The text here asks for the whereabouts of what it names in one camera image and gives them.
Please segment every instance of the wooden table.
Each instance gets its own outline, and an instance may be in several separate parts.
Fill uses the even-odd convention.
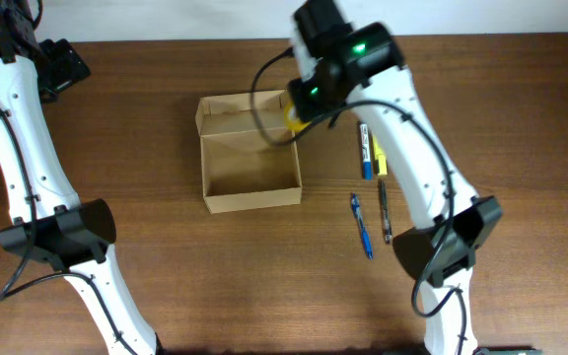
[[[399,43],[429,117],[466,178],[504,218],[479,250],[472,322],[481,345],[568,354],[568,35],[410,36]],[[419,343],[413,280],[382,243],[375,182],[361,179],[352,116],[299,143],[301,205],[210,215],[198,99],[242,93],[284,40],[80,43],[93,76],[44,107],[83,200],[104,198],[119,265],[174,350],[339,350]],[[284,88],[294,61],[261,89]],[[411,227],[392,177],[393,228]],[[375,259],[348,203],[360,194]],[[0,173],[0,228],[9,225]],[[0,248],[0,288],[19,259]],[[32,264],[23,280],[49,272]],[[0,304],[0,354],[106,354],[64,281]]]

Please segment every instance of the white wall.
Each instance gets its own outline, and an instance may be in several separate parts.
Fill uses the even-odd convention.
[[[302,0],[43,0],[39,39],[288,37]],[[358,26],[396,35],[568,32],[568,0],[340,0]]]

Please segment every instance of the green indicator light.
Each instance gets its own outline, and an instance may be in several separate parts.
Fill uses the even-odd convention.
[[[365,53],[365,43],[356,44],[354,47],[352,47],[352,50],[353,50],[356,54],[363,54],[363,53]]]

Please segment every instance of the cardboard box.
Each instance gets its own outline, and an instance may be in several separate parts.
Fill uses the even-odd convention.
[[[255,93],[255,105],[274,139],[286,127],[284,91]],[[255,127],[249,94],[202,98],[196,112],[201,141],[203,198],[211,213],[299,204],[302,177],[297,145],[271,147]]]

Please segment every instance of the black pen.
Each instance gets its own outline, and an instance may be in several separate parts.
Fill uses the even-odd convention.
[[[385,225],[385,243],[391,244],[391,222],[390,212],[387,208],[387,192],[385,182],[381,180],[381,203],[383,207],[383,224]]]

